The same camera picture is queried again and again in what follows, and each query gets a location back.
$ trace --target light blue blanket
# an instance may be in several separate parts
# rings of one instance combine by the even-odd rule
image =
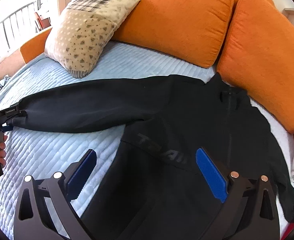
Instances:
[[[73,78],[58,62],[44,55],[38,56],[19,70],[1,90],[0,110],[27,95],[86,80],[180,74],[207,82],[214,73],[213,67],[204,69],[153,50],[110,41],[96,68],[82,79]],[[274,117],[261,106],[257,106],[271,123],[273,133],[283,144],[281,147],[287,163],[290,163],[290,155],[294,151],[292,136],[285,132]],[[0,228],[5,234],[13,239],[15,205],[24,176],[30,174],[35,179],[49,178],[56,171],[64,171],[70,163],[78,161],[91,148],[97,152],[97,166],[78,199],[72,201],[72,206],[80,216],[115,157],[123,129],[124,126],[119,126],[84,134],[47,133],[21,128],[14,128],[9,132],[6,143],[8,164],[4,176],[0,178]],[[52,203],[47,204],[58,232],[65,235],[57,214],[53,212]],[[284,228],[286,222],[281,209],[280,219]]]

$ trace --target finger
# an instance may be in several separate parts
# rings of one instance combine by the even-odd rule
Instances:
[[[0,158],[5,158],[6,152],[4,150],[0,151]]]
[[[5,143],[0,143],[0,149],[4,150],[6,148],[6,144]]]
[[[0,164],[3,165],[3,167],[6,166],[6,160],[4,158],[0,158]]]

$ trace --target floral pillow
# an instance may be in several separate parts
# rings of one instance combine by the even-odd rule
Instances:
[[[95,67],[104,46],[140,0],[72,0],[50,32],[45,55],[73,77]]]

